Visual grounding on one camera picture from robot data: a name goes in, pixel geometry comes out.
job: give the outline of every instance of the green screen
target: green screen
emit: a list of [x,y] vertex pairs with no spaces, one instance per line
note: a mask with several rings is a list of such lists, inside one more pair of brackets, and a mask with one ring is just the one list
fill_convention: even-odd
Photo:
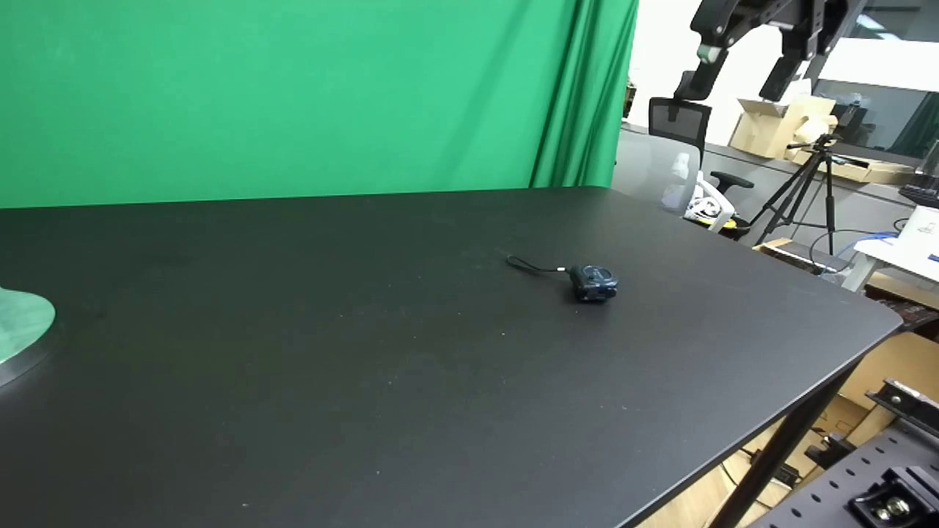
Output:
[[524,186],[576,6],[2,0],[0,205]]

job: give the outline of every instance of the black table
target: black table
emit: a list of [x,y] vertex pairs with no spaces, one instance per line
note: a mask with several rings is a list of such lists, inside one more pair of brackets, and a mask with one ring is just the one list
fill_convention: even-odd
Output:
[[0,525],[636,521],[898,326],[606,189],[2,210],[0,248],[61,307]]

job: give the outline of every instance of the wire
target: wire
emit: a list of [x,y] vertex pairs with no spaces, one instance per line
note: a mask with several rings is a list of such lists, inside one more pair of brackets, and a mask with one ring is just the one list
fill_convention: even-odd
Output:
[[891,220],[891,232],[900,233],[907,223],[909,223],[909,216]]
[[810,229],[828,229],[824,223],[800,223],[800,220],[793,220],[793,223],[780,223],[780,224],[810,224]]
[[[834,236],[834,233],[841,233],[841,232],[876,233],[876,232],[869,232],[869,229],[837,229],[837,232],[829,232],[829,236]],[[810,264],[818,267],[818,268],[824,268],[824,267],[816,260],[816,246],[818,246],[821,236],[828,236],[828,232],[821,232],[821,233],[810,244]]]
[[540,264],[532,264],[532,260],[524,260],[524,257],[518,257],[518,255],[504,255],[504,264],[508,264],[508,267],[515,267],[515,268],[521,268],[521,271],[527,271],[527,274],[558,274],[558,271],[567,271],[567,267],[540,267]]
[[725,472],[725,477],[733,484],[733,486],[738,486],[738,481],[730,474],[730,469],[722,462],[722,472]]

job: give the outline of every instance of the white wall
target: white wall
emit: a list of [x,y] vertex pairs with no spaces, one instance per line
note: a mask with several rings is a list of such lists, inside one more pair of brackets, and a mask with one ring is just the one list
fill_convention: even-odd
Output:
[[841,38],[821,78],[939,91],[939,44]]

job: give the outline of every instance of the table leg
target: table leg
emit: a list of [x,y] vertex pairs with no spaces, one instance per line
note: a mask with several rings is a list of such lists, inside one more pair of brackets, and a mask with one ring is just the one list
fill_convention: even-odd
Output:
[[813,422],[821,417],[828,400],[840,392],[846,377],[854,371],[847,367],[846,371],[834,374],[828,383],[821,383],[813,395],[807,395],[797,406],[793,406],[784,418],[784,424],[772,434],[753,465],[741,474],[738,486],[730,493],[730,497],[722,505],[722,509],[714,515],[714,528],[733,528],[746,515],[746,509],[759,497],[762,486],[772,481],[775,469],[787,462],[788,450],[797,444],[797,439],[813,427]]
[[865,255],[854,255],[854,264],[851,264],[851,271],[846,274],[846,280],[841,280],[841,286],[846,290],[860,290],[865,280],[869,280],[869,274],[875,271],[875,257],[865,257]]

